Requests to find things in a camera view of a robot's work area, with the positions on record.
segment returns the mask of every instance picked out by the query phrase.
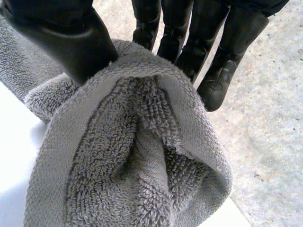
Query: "white surface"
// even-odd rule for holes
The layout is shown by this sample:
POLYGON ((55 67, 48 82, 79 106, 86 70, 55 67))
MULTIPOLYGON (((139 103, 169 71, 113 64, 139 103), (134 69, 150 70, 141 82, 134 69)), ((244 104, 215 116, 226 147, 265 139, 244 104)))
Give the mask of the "white surface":
MULTIPOLYGON (((25 196, 46 126, 0 82, 0 227, 23 226, 25 196)), ((250 224, 230 198, 200 227, 250 224)))

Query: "towel fold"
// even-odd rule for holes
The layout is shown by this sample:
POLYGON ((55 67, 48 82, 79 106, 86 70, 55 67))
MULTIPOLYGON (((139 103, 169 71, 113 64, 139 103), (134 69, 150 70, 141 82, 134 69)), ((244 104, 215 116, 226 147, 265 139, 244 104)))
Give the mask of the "towel fold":
POLYGON ((32 46, 17 43, 2 21, 3 29, 0 79, 49 122, 27 191, 26 227, 196 227, 222 205, 230 168, 177 67, 114 40, 118 60, 78 87, 49 59, 34 61, 42 59, 38 49, 24 58, 20 49, 32 46), (52 69, 44 79, 31 71, 40 63, 52 69))

